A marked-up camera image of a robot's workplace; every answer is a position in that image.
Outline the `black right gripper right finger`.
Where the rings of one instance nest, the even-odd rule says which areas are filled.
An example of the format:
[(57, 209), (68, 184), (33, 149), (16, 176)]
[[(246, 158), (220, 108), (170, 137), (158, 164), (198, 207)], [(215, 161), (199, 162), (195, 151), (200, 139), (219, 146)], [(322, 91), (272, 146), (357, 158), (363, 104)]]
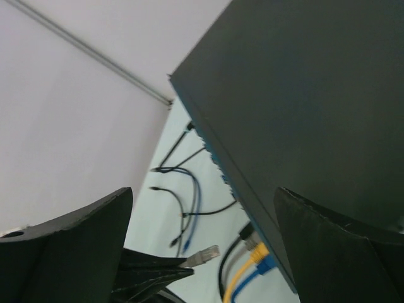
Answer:
[(283, 187), (274, 205), (301, 302), (403, 302), (403, 234)]

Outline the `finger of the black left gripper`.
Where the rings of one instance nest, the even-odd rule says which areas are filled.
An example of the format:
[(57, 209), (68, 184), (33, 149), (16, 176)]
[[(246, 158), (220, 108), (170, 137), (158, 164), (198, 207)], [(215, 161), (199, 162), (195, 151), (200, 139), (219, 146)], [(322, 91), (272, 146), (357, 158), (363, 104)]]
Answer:
[(185, 258), (167, 258), (145, 254), (124, 248), (122, 250), (119, 269), (124, 270), (185, 270), (181, 267), (186, 261)]
[(119, 270), (114, 280), (112, 297), (150, 297), (164, 287), (194, 274), (192, 268)]

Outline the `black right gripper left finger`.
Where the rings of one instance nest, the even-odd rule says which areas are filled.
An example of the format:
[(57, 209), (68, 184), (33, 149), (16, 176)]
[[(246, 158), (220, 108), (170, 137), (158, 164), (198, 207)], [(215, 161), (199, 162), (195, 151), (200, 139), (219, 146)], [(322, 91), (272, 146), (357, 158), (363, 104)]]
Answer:
[(108, 302), (131, 188), (1, 238), (1, 302)]

